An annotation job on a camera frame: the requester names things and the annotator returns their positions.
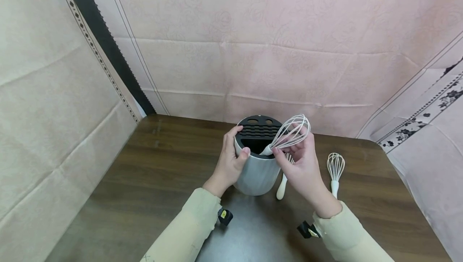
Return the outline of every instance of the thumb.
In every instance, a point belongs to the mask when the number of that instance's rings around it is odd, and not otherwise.
[[[238,168],[242,169],[244,167],[244,164],[248,160],[250,154],[251,154],[251,150],[249,149],[249,147],[244,147],[241,150],[240,155],[238,156],[238,158],[236,158],[237,160],[236,164]]]
[[[283,173],[287,173],[289,168],[293,165],[288,161],[288,159],[285,156],[285,153],[282,152],[281,149],[277,149],[276,147],[272,149],[272,152],[275,156],[275,159],[277,160],[278,165],[283,170]]]

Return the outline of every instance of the whisk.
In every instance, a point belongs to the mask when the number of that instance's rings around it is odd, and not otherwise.
[[[345,161],[342,155],[332,152],[328,155],[328,161],[326,166],[331,176],[331,192],[333,196],[338,198],[339,189],[339,178],[341,177],[342,171],[344,171]]]
[[[261,155],[270,156],[274,147],[282,149],[284,147],[290,147],[298,144],[305,140],[309,131],[310,123],[305,115],[295,115],[284,122],[273,141],[265,147]]]
[[[286,158],[288,159],[288,161],[292,164],[294,164],[294,159],[293,157],[289,154],[289,153],[286,153]],[[286,177],[285,174],[283,174],[283,178],[281,179],[281,184],[280,186],[278,187],[278,190],[277,190],[277,199],[283,199],[283,196],[285,195],[285,190],[286,190],[286,183],[288,182],[288,179]]]

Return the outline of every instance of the left hand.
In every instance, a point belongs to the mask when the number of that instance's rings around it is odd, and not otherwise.
[[[244,147],[238,157],[235,155],[235,135],[243,126],[235,126],[223,136],[222,152],[212,176],[204,183],[203,188],[217,197],[222,197],[229,186],[237,182],[243,171],[244,163],[249,158],[251,150]]]

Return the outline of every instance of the utensil holder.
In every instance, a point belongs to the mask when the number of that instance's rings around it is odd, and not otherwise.
[[[259,155],[277,135],[281,122],[264,115],[252,115],[241,120],[243,130],[235,136],[235,151],[239,155],[244,147],[251,150],[235,188],[243,194],[260,196],[267,193],[280,173],[274,155]]]

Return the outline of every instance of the beige sleeve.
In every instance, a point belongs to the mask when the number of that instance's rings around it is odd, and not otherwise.
[[[341,213],[331,219],[313,214],[314,225],[333,258],[341,262],[393,261],[350,209],[343,202],[341,204]]]
[[[220,199],[195,189],[180,213],[159,235],[140,262],[193,262],[214,229]]]

